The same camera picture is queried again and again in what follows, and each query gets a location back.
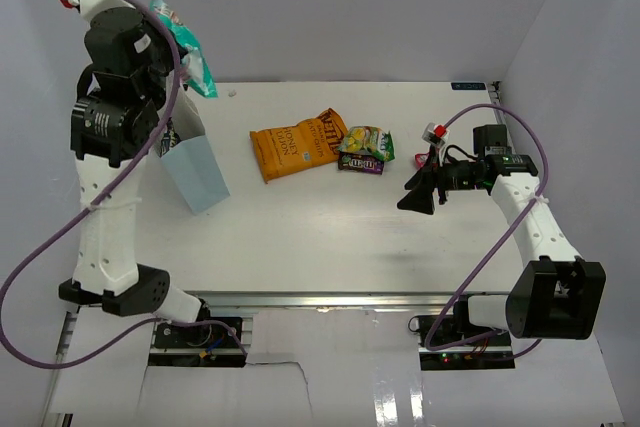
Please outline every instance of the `white table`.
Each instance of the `white table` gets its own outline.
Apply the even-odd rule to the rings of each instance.
[[[415,172],[413,155],[426,150],[425,125],[487,102],[487,92],[454,92],[448,83],[223,84],[219,90],[220,99],[194,100],[231,196],[192,215],[153,156],[141,188],[138,260],[170,271],[184,289],[447,293],[506,229],[500,210],[483,192],[453,193],[433,217],[395,207]],[[265,185],[249,131],[295,124],[328,107],[347,125],[389,129],[397,159],[380,177],[338,172],[331,164]],[[451,139],[470,150],[472,128],[488,123],[495,123],[492,111],[472,112],[455,124]],[[521,270],[509,241],[472,289],[509,291]],[[326,335],[329,341],[333,334]],[[528,342],[514,341],[515,350]],[[269,366],[261,373],[212,370],[150,367],[140,415],[149,425],[174,425],[156,409],[167,397],[168,408],[183,421],[217,419],[220,425],[238,425],[242,416],[277,424],[279,409],[307,407],[298,395],[302,384],[279,377],[299,375],[295,366]],[[593,337],[546,341],[514,370],[423,372],[422,379],[431,425],[595,427],[622,420]],[[74,426],[99,425],[99,416],[77,417]]]
[[[416,170],[430,121],[488,102],[486,91],[449,83],[239,83],[220,98],[193,95],[231,192],[194,216],[157,159],[147,165],[137,229],[138,261],[168,270],[186,290],[452,292],[507,228],[485,192],[456,192],[436,215],[396,209]],[[296,124],[333,108],[347,126],[393,134],[396,160],[382,176],[329,164],[265,184],[249,131]],[[451,140],[472,149],[473,127],[495,123],[477,110]],[[509,241],[472,284],[510,291],[522,270]]]

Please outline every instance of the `white tabletop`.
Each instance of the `white tabletop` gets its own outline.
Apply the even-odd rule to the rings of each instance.
[[[192,95],[231,196],[194,216],[157,158],[138,211],[138,261],[168,270],[183,289],[288,292],[450,292],[507,228],[485,192],[457,192],[434,216],[399,211],[404,183],[425,152],[427,123],[489,100],[449,83],[238,83],[220,98]],[[347,126],[391,131],[396,160],[382,176],[329,164],[265,184],[249,131],[293,125],[333,108]],[[451,140],[472,149],[477,110]],[[470,290],[510,291],[522,270],[509,241]]]

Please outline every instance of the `green snack packet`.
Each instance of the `green snack packet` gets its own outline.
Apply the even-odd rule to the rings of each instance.
[[[396,158],[393,154],[393,140],[391,134],[383,132],[376,127],[371,128],[371,136],[367,143],[367,150],[371,152],[376,159],[389,162]]]
[[[338,150],[352,154],[370,154],[383,162],[395,159],[391,134],[378,127],[352,127]]]

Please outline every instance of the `orange snack bag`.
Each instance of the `orange snack bag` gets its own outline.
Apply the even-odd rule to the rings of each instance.
[[[291,127],[250,132],[262,178],[270,180],[338,160],[347,127],[333,109]]]

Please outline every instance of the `white backdrop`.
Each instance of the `white backdrop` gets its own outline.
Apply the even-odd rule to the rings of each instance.
[[[167,0],[218,80],[502,78],[544,0]]]
[[[85,23],[58,0],[0,0],[0,278],[78,211],[69,150],[75,82],[88,61]],[[71,275],[71,234],[28,267],[2,315],[16,346],[53,361],[65,305],[57,284]],[[39,425],[51,374],[0,348],[0,425]]]
[[[639,32],[640,0],[547,0],[504,81],[505,104],[547,147],[560,225],[607,271],[596,333],[632,426],[640,425]],[[512,132],[534,151],[526,133]]]

